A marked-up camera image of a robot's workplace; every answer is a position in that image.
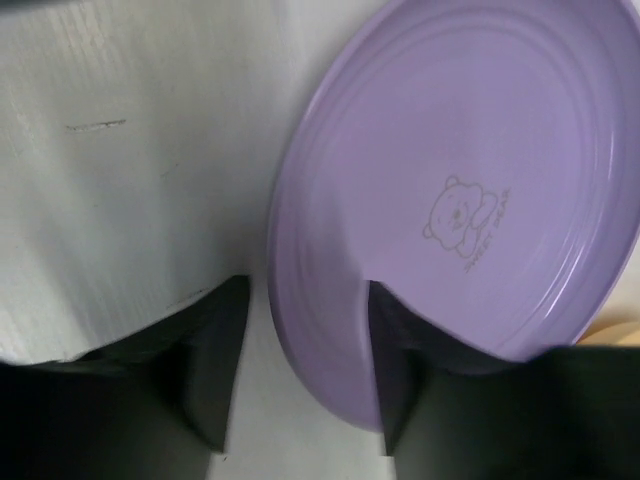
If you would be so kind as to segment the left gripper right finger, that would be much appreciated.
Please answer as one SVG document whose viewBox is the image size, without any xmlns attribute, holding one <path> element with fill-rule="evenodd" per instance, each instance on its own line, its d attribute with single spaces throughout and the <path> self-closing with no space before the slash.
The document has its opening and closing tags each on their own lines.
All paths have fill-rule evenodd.
<svg viewBox="0 0 640 480">
<path fill-rule="evenodd" d="M 635 479 L 639 351 L 553 348 L 509 363 L 385 285 L 367 314 L 385 450 L 400 479 Z"/>
</svg>

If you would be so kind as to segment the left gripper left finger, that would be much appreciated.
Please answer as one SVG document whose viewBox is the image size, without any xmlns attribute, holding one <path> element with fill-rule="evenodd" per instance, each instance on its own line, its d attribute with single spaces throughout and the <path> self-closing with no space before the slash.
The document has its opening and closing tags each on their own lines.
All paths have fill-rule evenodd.
<svg viewBox="0 0 640 480">
<path fill-rule="evenodd" d="M 225 449 L 251 283 L 79 359 L 1 366 L 5 479 L 204 479 Z"/>
</svg>

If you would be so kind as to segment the orange plate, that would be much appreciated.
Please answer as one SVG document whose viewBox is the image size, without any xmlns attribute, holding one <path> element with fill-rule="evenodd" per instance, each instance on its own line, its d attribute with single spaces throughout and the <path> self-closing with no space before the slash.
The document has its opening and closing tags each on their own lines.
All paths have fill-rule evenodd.
<svg viewBox="0 0 640 480">
<path fill-rule="evenodd" d="M 577 342 L 583 346 L 639 346 L 639 311 L 608 310 L 600 314 Z"/>
</svg>

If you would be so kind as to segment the purple plate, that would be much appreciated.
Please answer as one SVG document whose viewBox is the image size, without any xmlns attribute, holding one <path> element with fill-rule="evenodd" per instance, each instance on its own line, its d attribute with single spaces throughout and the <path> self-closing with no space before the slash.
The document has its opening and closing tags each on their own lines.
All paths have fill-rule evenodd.
<svg viewBox="0 0 640 480">
<path fill-rule="evenodd" d="M 575 342 L 639 234 L 630 1 L 392 1 L 316 90 L 279 172 L 269 298 L 329 411 L 381 426 L 373 282 L 522 362 Z"/>
</svg>

